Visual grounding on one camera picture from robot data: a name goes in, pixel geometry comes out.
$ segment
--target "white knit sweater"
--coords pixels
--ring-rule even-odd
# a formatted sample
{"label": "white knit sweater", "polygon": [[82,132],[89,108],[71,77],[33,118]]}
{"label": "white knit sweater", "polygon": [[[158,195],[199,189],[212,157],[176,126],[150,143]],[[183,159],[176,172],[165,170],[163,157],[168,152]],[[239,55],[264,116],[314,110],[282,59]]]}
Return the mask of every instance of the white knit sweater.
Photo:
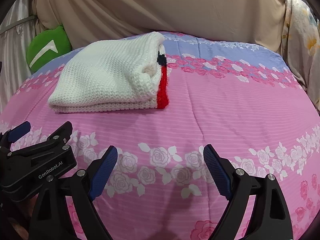
{"label": "white knit sweater", "polygon": [[152,32],[90,44],[65,65],[49,106],[63,113],[157,108],[163,41]]}

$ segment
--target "blue gripper pad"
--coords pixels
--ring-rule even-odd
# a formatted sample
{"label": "blue gripper pad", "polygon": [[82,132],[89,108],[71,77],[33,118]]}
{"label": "blue gripper pad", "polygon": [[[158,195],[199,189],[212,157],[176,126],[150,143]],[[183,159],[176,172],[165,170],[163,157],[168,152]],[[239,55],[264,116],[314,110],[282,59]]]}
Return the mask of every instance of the blue gripper pad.
{"label": "blue gripper pad", "polygon": [[88,195],[92,201],[102,194],[103,189],[106,186],[111,172],[118,160],[117,148],[112,146],[111,149],[108,150],[109,151],[102,156],[101,159],[103,159],[103,161],[91,179],[91,187]]}
{"label": "blue gripper pad", "polygon": [[225,196],[227,200],[231,199],[231,180],[219,161],[220,157],[212,152],[209,146],[204,148],[203,157],[220,195]]}
{"label": "blue gripper pad", "polygon": [[28,121],[18,125],[16,128],[12,129],[8,136],[8,142],[15,143],[22,136],[25,136],[28,132],[30,132],[31,124]]}

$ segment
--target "red stripe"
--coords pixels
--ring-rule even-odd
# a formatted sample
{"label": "red stripe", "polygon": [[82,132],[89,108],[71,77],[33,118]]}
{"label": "red stripe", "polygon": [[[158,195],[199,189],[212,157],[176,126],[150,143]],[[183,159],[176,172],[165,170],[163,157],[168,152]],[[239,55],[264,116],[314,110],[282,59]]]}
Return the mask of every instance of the red stripe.
{"label": "red stripe", "polygon": [[169,104],[167,82],[167,67],[161,66],[161,79],[157,94],[157,109],[164,109]]}

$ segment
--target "metal bolt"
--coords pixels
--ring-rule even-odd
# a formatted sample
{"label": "metal bolt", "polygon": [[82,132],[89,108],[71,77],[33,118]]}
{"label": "metal bolt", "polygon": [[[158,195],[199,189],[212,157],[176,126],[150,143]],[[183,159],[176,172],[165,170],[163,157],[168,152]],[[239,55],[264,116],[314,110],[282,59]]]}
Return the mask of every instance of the metal bolt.
{"label": "metal bolt", "polygon": [[79,177],[84,176],[84,175],[85,175],[85,170],[79,170],[79,171],[77,171],[77,175],[78,175]]}
{"label": "metal bolt", "polygon": [[53,180],[53,176],[52,175],[49,175],[48,177],[47,177],[47,181],[52,181]]}
{"label": "metal bolt", "polygon": [[273,174],[268,174],[268,179],[270,180],[275,180],[276,177]]}
{"label": "metal bolt", "polygon": [[242,175],[244,175],[244,170],[243,169],[236,169],[236,174],[242,176]]}

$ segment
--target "green cushion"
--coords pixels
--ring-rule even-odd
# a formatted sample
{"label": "green cushion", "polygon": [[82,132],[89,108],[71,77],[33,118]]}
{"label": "green cushion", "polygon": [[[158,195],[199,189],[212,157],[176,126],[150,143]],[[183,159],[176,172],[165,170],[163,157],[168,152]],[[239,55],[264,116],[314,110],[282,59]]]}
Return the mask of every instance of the green cushion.
{"label": "green cushion", "polygon": [[49,61],[72,51],[63,26],[39,33],[27,50],[27,62],[34,73]]}

